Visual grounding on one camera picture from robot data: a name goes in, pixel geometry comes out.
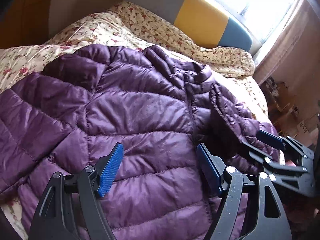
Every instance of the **curtain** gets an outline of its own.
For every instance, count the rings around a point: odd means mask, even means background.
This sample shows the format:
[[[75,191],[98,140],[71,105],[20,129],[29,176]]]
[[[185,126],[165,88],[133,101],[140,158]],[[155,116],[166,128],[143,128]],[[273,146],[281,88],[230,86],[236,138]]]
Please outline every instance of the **curtain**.
[[[296,0],[284,20],[254,55],[253,78],[261,85],[281,65],[301,38],[309,17],[307,0]]]

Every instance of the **mattress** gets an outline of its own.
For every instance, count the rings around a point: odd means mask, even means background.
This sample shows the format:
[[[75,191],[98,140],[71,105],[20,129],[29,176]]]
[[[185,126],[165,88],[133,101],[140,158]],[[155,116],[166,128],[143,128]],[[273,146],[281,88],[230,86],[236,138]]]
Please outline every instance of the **mattress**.
[[[125,46],[137,51],[158,44],[165,48],[170,57],[209,65],[216,80],[244,102],[256,119],[270,122],[266,100],[252,78],[254,63],[248,52],[229,47],[201,48],[166,20],[129,2],[122,2],[103,13],[89,15],[43,45],[0,51],[0,92],[29,73],[42,71],[47,63],[60,55],[73,53],[89,44]],[[20,222],[18,197],[1,205],[1,208],[18,234],[27,239]]]

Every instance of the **jacket zipper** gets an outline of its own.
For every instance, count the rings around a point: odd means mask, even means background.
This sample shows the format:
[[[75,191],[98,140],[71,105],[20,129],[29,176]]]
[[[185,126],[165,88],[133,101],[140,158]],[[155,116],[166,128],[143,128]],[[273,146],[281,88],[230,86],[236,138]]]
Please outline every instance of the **jacket zipper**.
[[[195,127],[196,127],[195,120],[194,120],[193,114],[192,114],[191,99],[190,99],[190,97],[188,97],[188,88],[191,88],[190,82],[189,82],[189,75],[187,73],[185,73],[184,78],[185,78],[185,91],[186,91],[186,101],[187,101],[187,106],[188,106],[188,114],[189,114],[189,118],[192,123],[192,139],[193,139],[193,142],[196,143],[197,140],[196,140],[196,135],[195,135]],[[212,223],[211,209],[210,209],[208,199],[205,195],[203,198],[203,202],[204,202],[205,213],[207,215],[209,224],[211,224]]]

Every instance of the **red flower print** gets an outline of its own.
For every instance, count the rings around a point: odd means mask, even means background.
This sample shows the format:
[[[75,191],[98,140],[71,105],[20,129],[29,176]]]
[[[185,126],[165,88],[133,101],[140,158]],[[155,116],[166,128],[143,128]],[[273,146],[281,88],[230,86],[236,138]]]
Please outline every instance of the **red flower print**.
[[[6,75],[6,74],[9,73],[10,71],[11,71],[11,68],[5,69],[5,70],[2,72],[2,74],[3,74],[3,75]]]
[[[27,68],[27,67],[23,67],[23,68],[21,68],[21,69],[19,70],[19,73],[20,73],[20,74],[23,74],[23,73],[26,73],[26,72],[28,72],[28,68]]]

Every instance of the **silver bolt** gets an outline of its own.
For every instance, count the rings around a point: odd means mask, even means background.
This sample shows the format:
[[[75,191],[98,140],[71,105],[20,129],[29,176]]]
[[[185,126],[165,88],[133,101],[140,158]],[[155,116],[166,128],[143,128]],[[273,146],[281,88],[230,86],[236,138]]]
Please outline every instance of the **silver bolt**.
[[[61,172],[59,172],[59,171],[57,171],[57,172],[55,172],[55,173],[53,174],[53,177],[54,177],[55,179],[59,178],[60,176],[61,176]]]
[[[88,173],[93,172],[94,171],[94,167],[93,166],[87,166],[85,168],[85,171],[88,172]]]
[[[272,173],[269,174],[269,178],[271,181],[276,181],[276,176]]]
[[[268,158],[268,157],[264,157],[264,159],[265,159],[265,161],[266,161],[267,163],[271,163],[270,158]]]
[[[260,178],[262,179],[266,179],[268,177],[268,175],[265,172],[260,172],[259,173]]]
[[[232,166],[227,166],[226,167],[226,171],[229,172],[229,173],[234,173],[236,171],[236,168],[232,167]]]

